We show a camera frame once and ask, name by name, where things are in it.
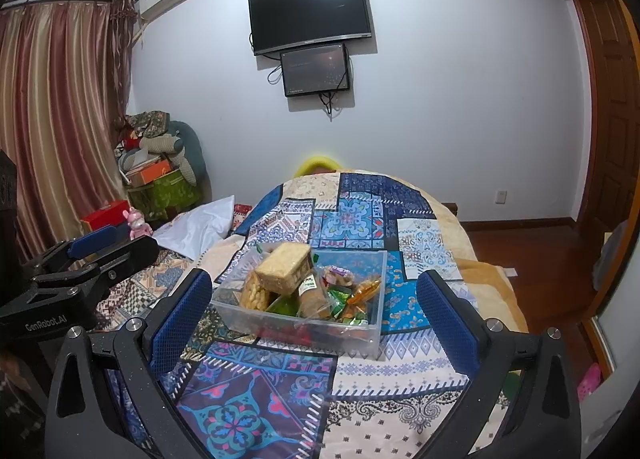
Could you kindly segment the clear cracker block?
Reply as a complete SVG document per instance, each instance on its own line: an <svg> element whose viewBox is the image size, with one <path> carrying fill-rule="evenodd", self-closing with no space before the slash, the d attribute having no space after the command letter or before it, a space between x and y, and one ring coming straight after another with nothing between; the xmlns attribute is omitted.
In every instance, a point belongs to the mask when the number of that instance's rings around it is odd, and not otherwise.
<svg viewBox="0 0 640 459"><path fill-rule="evenodd" d="M311 250L301 242L282 242L255 268L262 288L280 295L291 295L311 274Z"/></svg>

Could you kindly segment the red box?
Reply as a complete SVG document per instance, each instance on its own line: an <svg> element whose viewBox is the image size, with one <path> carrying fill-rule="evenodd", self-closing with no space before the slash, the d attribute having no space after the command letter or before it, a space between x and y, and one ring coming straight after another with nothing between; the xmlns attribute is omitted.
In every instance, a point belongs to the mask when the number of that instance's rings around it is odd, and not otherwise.
<svg viewBox="0 0 640 459"><path fill-rule="evenodd" d="M82 230L85 233L90 233L90 231L97 231L105 226L118 226L125 222L125 216L122 215L122 212L129 210L129 207L129 201L126 199L109 202L80 220Z"/></svg>

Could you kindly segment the pink toy figure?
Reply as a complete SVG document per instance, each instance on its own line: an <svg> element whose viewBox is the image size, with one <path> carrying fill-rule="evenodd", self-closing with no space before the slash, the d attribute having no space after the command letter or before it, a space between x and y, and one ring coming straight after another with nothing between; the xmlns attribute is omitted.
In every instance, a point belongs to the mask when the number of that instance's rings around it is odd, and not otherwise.
<svg viewBox="0 0 640 459"><path fill-rule="evenodd" d="M129 227L129 239L134 240L142 236L151 236L153 230L148 222L145 221L144 215L141 211L134 207L122 211L128 227Z"/></svg>

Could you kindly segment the white pillow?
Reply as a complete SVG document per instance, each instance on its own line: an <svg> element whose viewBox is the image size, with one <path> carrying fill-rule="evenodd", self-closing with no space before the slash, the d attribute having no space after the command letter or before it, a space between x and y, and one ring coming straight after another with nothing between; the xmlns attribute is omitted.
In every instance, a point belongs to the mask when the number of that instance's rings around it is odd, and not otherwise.
<svg viewBox="0 0 640 459"><path fill-rule="evenodd" d="M234 196L201 205L157 228L152 237L164 249L195 261L231 230Z"/></svg>

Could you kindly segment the yellow cracker snack bag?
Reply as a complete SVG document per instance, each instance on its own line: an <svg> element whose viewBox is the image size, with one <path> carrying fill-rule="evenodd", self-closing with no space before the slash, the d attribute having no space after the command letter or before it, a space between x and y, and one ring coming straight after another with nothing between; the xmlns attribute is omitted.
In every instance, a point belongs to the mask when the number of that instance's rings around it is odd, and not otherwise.
<svg viewBox="0 0 640 459"><path fill-rule="evenodd" d="M264 312L270 304L270 292L262 286L259 277L250 271L243 283L240 306Z"/></svg>

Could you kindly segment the pile of clothes and boxes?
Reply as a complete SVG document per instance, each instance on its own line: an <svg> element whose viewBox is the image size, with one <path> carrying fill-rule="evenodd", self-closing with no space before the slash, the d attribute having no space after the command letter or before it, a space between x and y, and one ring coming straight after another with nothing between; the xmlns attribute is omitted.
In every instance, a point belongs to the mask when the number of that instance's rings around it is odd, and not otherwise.
<svg viewBox="0 0 640 459"><path fill-rule="evenodd" d="M199 205L207 171L198 134L168 112L126 115L114 149L128 200L154 224Z"/></svg>

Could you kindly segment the green snack packet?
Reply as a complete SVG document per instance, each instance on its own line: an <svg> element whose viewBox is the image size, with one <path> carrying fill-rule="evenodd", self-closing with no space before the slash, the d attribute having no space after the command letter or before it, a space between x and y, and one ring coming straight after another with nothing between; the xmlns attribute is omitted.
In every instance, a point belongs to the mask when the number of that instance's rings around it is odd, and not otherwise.
<svg viewBox="0 0 640 459"><path fill-rule="evenodd" d="M279 295L266 309L267 313L282 316L296 317L299 309L299 301L296 295Z"/></svg>

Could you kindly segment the clear plastic storage box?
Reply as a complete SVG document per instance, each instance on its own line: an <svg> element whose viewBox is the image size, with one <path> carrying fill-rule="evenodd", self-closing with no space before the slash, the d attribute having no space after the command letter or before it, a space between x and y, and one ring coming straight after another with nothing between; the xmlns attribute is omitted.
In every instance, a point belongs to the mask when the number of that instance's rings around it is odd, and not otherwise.
<svg viewBox="0 0 640 459"><path fill-rule="evenodd" d="M387 252L310 248L311 274L291 294L299 301L296 317L243 309L240 297L248 273L280 243L243 250L222 274L212 304L226 326L262 340L378 358Z"/></svg>

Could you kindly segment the patchwork patterned bed quilt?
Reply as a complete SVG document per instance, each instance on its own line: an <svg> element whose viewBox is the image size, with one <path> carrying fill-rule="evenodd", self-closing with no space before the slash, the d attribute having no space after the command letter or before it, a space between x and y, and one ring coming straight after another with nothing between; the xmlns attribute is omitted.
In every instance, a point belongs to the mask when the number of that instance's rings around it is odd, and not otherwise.
<svg viewBox="0 0 640 459"><path fill-rule="evenodd" d="M213 297L160 382L213 458L411 458L469 383L416 300L434 269L484 317L526 321L506 274L477 260L442 204L361 171L273 188L226 237L183 216L157 261L98 305L116 330L195 268Z"/></svg>

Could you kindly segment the grey cloth on door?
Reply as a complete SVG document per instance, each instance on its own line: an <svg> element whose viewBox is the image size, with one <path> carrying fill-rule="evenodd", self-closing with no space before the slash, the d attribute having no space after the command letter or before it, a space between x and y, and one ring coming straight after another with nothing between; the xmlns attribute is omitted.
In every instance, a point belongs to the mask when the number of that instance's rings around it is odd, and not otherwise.
<svg viewBox="0 0 640 459"><path fill-rule="evenodd" d="M627 223L628 221L625 220L618 224L614 231L604 234L604 242L601 248L600 257L596 264L594 264L592 271L593 289L596 291L601 289L605 276L608 274L608 270L612 266L614 257L616 256L618 249L620 249L620 244L622 243Z"/></svg>

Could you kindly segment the striped brown curtain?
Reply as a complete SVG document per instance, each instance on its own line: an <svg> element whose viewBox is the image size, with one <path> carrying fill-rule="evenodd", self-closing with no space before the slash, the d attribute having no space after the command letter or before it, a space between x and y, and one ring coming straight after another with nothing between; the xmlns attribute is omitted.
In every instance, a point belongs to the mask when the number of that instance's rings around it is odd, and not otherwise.
<svg viewBox="0 0 640 459"><path fill-rule="evenodd" d="M58 0L1 13L1 148L17 167L25 259L125 195L114 149L129 97L134 0Z"/></svg>

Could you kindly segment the yellow plastic stool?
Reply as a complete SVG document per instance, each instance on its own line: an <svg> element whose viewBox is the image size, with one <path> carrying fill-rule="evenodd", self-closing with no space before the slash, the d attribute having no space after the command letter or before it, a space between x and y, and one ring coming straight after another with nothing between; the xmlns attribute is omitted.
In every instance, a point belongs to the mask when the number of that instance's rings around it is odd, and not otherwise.
<svg viewBox="0 0 640 459"><path fill-rule="evenodd" d="M314 175L321 173L332 173L340 171L342 168L334 159L327 156L311 156L305 159L294 173L296 178L305 175Z"/></svg>

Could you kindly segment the brown wooden door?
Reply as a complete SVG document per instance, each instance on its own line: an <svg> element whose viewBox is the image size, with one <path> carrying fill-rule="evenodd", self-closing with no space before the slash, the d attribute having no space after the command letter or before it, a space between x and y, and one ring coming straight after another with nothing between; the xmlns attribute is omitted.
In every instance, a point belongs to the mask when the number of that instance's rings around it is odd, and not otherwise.
<svg viewBox="0 0 640 459"><path fill-rule="evenodd" d="M574 0L591 90L591 143L578 226L602 245L629 218L639 169L639 77L620 0Z"/></svg>

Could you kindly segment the small wall monitor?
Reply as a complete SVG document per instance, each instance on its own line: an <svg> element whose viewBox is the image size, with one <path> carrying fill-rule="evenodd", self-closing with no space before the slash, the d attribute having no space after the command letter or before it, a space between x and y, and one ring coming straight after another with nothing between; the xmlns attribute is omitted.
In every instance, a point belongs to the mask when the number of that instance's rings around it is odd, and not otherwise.
<svg viewBox="0 0 640 459"><path fill-rule="evenodd" d="M350 89L344 43L310 46L280 54L284 95L288 98Z"/></svg>

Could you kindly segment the large wall television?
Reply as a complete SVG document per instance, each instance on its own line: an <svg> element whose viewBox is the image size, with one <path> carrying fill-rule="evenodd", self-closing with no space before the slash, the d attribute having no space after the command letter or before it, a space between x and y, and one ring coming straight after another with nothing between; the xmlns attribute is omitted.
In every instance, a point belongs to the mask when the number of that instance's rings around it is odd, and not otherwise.
<svg viewBox="0 0 640 459"><path fill-rule="evenodd" d="M367 0L248 0L255 55L370 38Z"/></svg>

